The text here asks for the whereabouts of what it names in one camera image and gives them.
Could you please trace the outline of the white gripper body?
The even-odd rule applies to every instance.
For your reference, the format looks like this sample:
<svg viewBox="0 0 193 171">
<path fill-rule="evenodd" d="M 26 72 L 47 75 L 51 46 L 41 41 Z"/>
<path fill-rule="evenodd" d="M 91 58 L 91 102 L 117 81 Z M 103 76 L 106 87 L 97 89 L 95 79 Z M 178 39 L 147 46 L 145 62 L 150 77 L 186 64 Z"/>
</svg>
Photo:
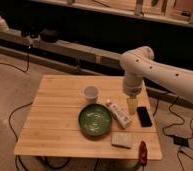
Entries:
<svg viewBox="0 0 193 171">
<path fill-rule="evenodd" d="M 126 73 L 123 78 L 123 92 L 134 97 L 141 93 L 143 78 L 138 75 Z"/>
</svg>

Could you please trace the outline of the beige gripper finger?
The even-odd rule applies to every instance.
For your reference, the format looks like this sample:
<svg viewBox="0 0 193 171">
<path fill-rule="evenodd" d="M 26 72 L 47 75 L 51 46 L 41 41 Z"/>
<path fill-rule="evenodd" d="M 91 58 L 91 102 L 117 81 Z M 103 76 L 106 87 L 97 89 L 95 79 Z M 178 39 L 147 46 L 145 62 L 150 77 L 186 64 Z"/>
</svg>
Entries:
<svg viewBox="0 0 193 171">
<path fill-rule="evenodd" d="M 127 99 L 127 104 L 128 104 L 129 114 L 133 115 L 136 112 L 136 108 L 138 106 L 137 98 L 136 97 L 129 97 Z"/>
</svg>

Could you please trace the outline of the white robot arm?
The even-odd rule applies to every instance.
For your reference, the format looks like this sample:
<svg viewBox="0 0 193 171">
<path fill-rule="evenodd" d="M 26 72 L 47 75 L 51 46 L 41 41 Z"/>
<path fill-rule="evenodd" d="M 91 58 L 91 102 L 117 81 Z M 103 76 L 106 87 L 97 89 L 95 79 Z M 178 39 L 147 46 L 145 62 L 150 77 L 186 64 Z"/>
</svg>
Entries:
<svg viewBox="0 0 193 171">
<path fill-rule="evenodd" d="M 155 62 L 150 47 L 124 52 L 120 66 L 125 72 L 123 92 L 129 97 L 141 93 L 143 79 L 147 78 L 193 104 L 193 71 Z"/>
</svg>

